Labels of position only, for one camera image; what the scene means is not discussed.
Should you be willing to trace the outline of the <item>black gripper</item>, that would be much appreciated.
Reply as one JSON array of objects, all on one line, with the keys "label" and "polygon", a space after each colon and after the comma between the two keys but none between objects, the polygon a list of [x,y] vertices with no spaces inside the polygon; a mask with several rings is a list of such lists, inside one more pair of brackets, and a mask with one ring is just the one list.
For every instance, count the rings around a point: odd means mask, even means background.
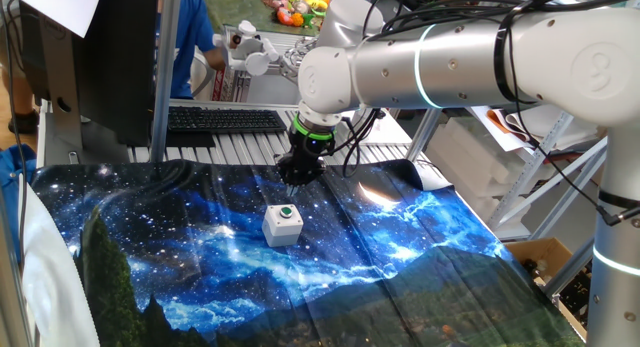
[{"label": "black gripper", "polygon": [[299,132],[290,133],[291,155],[283,155],[277,161],[278,173],[288,196],[294,196],[325,172],[321,155],[333,147],[333,138],[317,139]]}]

